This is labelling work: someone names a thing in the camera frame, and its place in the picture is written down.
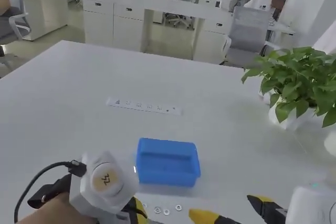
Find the chair armrest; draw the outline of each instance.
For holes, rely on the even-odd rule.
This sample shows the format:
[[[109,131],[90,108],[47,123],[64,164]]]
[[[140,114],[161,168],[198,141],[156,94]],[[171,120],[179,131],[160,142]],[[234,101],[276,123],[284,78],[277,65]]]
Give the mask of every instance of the chair armrest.
[[[223,58],[224,58],[224,60],[225,60],[225,57],[226,57],[226,55],[227,55],[227,52],[229,51],[229,49],[230,49],[230,46],[231,46],[231,39],[230,39],[230,37],[229,36],[227,36],[227,35],[224,35],[224,39],[225,39],[225,41],[224,41],[224,44],[223,44],[223,46],[222,46],[222,55],[223,55]]]
[[[28,13],[23,13],[23,14],[19,14],[19,15],[14,15],[12,17],[9,17],[9,24],[10,26],[12,27],[15,35],[17,36],[17,38],[19,40],[22,40],[22,35],[18,29],[18,26],[16,25],[16,21],[19,19],[19,18],[23,18],[23,17],[26,17],[28,15]],[[27,27],[24,27],[24,26],[19,26],[20,28],[23,28],[23,29],[28,29],[30,30],[29,28]]]
[[[273,48],[274,50],[282,49],[282,47],[280,47],[276,44],[273,44],[272,42],[269,42],[269,41],[265,41],[265,46],[269,46],[269,47]]]

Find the wrist strap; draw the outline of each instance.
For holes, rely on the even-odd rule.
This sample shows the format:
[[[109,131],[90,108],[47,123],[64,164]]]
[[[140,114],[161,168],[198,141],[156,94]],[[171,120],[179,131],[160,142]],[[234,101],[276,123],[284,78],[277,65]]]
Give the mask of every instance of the wrist strap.
[[[61,193],[69,193],[71,185],[71,174],[65,175],[53,184],[43,185],[29,200],[28,205],[38,209],[49,200]]]

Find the blue plastic tray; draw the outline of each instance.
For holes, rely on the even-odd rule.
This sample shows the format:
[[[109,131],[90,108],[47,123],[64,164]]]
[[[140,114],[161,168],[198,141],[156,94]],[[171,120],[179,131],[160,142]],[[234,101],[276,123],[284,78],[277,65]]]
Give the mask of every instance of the blue plastic tray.
[[[141,138],[136,156],[142,184],[193,187],[201,176],[193,143]]]

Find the white flower pot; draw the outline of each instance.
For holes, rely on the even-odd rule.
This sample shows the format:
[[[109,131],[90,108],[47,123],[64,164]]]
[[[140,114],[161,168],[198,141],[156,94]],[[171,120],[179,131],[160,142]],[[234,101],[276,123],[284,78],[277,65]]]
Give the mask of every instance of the white flower pot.
[[[308,121],[310,118],[314,116],[314,113],[315,113],[314,109],[308,108],[308,110],[303,115],[297,118],[296,109],[293,109],[289,113],[288,118],[282,121],[281,123],[279,123],[277,116],[275,114],[275,108],[279,101],[282,101],[282,98],[279,98],[276,104],[272,108],[269,109],[268,117],[272,123],[279,125],[281,128],[285,130],[295,131],[298,127],[303,125],[306,121]]]
[[[324,146],[326,150],[336,157],[336,132],[331,131],[328,137],[324,140]]]
[[[265,94],[263,94],[261,91],[259,91],[259,97],[262,100],[264,104],[269,105],[271,103],[271,95],[274,94],[274,90],[271,90]]]

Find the potted plant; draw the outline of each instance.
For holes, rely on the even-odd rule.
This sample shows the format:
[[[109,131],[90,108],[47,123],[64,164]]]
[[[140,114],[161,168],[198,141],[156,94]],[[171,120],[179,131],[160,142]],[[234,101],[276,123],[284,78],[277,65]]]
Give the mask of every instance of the potted plant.
[[[323,127],[336,123],[336,55],[311,47],[272,51],[258,57],[260,68],[242,77],[262,76],[262,94],[270,92],[269,118],[296,130],[310,116],[323,116]]]

